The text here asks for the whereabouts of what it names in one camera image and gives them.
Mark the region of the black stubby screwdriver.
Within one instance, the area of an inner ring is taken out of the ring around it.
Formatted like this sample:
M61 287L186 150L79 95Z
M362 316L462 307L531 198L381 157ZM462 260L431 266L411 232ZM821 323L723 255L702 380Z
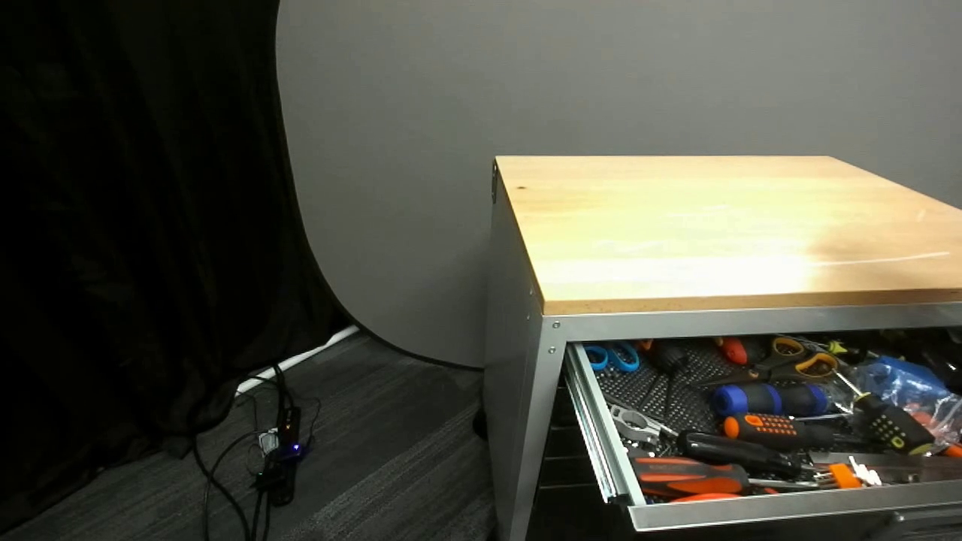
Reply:
M844 372L838 372L838 381L851 392L858 428L874 437L885 447L905 457L922 457L934 447L934 437L905 408L865 393Z

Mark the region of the open grey metal drawer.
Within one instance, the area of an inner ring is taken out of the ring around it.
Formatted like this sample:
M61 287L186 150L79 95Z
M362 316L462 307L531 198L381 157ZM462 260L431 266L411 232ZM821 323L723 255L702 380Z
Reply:
M959 541L951 331L574 344L566 392L601 500L637 532L832 521Z

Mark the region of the grey metal tool cabinet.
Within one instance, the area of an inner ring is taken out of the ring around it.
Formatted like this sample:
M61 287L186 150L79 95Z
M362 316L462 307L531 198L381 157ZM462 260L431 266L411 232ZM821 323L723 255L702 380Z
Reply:
M503 157L484 408L497 532L527 541L552 396L641 532L952 512L959 481L649 506L594 340L962 324L962 212L832 157Z

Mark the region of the silver adjustable wrench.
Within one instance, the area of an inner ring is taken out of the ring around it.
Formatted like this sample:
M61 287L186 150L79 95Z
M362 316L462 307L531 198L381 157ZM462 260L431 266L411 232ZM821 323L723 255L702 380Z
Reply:
M612 406L609 414L629 444L660 444L664 437L674 437L674 428L637 408Z

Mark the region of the black power strip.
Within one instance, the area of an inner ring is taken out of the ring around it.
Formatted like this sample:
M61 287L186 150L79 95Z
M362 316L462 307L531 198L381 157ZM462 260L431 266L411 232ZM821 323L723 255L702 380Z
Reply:
M307 453L300 443L300 408L293 400L279 406L277 423L260 437L260 447L266 453L260 491L266 491L277 508L293 506L297 464Z

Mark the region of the orange utility knife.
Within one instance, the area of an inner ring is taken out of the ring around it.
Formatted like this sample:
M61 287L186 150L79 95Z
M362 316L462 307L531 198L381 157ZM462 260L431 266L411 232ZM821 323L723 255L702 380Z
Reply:
M740 467L712 467L688 457L636 457L636 476L648 495L740 495L749 476Z

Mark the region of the black curtain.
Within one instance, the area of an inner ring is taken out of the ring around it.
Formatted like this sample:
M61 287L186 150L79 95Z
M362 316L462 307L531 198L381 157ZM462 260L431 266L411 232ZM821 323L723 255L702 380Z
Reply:
M332 336L277 89L279 0L0 0L0 502L218 423Z

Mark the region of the blue plastic bag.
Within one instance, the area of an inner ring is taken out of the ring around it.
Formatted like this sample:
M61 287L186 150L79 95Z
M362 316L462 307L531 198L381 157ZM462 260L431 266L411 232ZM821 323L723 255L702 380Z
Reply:
M858 384L909 413L937 444L962 438L962 396L932 370L900 359L874 359L858 370Z

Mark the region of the blue handled scissors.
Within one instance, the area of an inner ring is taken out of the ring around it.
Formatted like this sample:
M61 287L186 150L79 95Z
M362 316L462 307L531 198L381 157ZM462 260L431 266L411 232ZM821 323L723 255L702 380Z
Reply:
M626 344L591 344L586 345L588 368L594 372L636 375L641 370L641 356Z

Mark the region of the blue handled screwdriver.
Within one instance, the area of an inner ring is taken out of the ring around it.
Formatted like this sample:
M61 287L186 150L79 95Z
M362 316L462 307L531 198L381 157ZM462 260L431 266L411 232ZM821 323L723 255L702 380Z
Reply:
M720 414L824 414L829 408L827 393L818 384L720 384L711 393Z

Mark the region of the orange black handled screwdriver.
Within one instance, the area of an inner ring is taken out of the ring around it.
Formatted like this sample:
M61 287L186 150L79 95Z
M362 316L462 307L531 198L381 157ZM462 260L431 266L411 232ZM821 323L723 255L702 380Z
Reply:
M759 443L779 451L838 451L838 447L859 447L862 438L848 429L800 423L782 414L729 414L723 422L723 432L740 443Z

